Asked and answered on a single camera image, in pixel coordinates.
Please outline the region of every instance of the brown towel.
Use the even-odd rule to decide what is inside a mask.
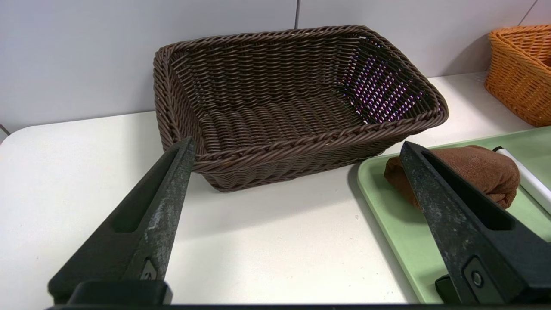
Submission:
[[[520,173],[509,157],[476,145],[431,151],[501,207],[506,209],[511,206],[520,182]],[[385,178],[407,201],[421,209],[399,157],[388,160]]]

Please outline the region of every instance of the screw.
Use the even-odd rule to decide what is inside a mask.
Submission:
[[[480,275],[480,273],[478,273],[478,271],[473,271],[471,273],[471,279],[477,287],[482,287],[482,285],[484,284],[484,279],[482,279],[482,276]]]

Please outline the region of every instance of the green tray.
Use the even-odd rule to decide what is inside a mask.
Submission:
[[[466,145],[488,149],[503,146],[551,188],[551,126],[437,148]],[[425,217],[383,177],[386,162],[393,156],[396,154],[364,161],[358,170],[358,183],[419,301],[441,303],[434,280],[447,271]],[[517,190],[508,211],[538,236],[551,241],[551,216],[522,188]]]

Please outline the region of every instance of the white countertop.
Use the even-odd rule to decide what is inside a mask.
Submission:
[[[430,147],[531,128],[483,79],[429,79],[450,118],[408,140]],[[161,153],[154,112],[9,136],[0,146],[0,308],[50,306],[48,280]],[[235,193],[192,174],[165,278],[173,303],[416,302],[359,191],[357,168]]]

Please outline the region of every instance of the brown wicker basket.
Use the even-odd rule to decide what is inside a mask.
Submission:
[[[442,124],[444,98],[365,26],[216,36],[154,60],[163,148],[192,136],[220,191],[349,165]]]
[[[551,25],[502,28],[489,37],[486,89],[525,122],[551,125]]]

